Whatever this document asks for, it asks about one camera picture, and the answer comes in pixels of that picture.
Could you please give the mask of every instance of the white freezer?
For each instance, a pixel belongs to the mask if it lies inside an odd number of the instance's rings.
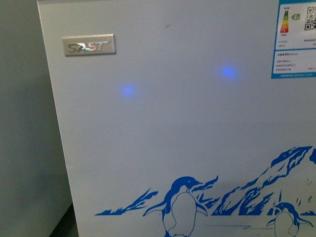
[[[316,235],[316,1],[38,4],[80,237]]]

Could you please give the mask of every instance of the penguin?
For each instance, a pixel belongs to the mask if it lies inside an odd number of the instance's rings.
[[[296,237],[300,230],[300,224],[314,227],[311,222],[302,219],[295,207],[290,203],[281,202],[274,208],[280,210],[280,213],[267,223],[267,227],[270,225],[275,226],[276,237]]]
[[[165,237],[189,237],[194,229],[197,212],[207,216],[206,208],[198,203],[190,189],[202,184],[190,176],[178,178],[171,185],[163,201],[148,208],[143,216],[161,211]]]

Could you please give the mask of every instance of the logo badge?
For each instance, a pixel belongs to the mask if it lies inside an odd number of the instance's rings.
[[[65,56],[116,54],[114,35],[63,37]]]

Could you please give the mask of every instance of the energy efficiency label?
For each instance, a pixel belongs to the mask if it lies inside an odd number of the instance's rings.
[[[316,0],[280,0],[272,78],[316,77]]]

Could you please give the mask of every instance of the sast logo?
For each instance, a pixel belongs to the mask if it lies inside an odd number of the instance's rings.
[[[84,52],[94,52],[94,51],[102,51],[102,47],[105,44],[111,43],[112,40],[108,39],[107,41],[99,41],[99,42],[89,42],[88,47],[85,43],[70,43],[68,44],[68,52],[69,53],[80,53]]]

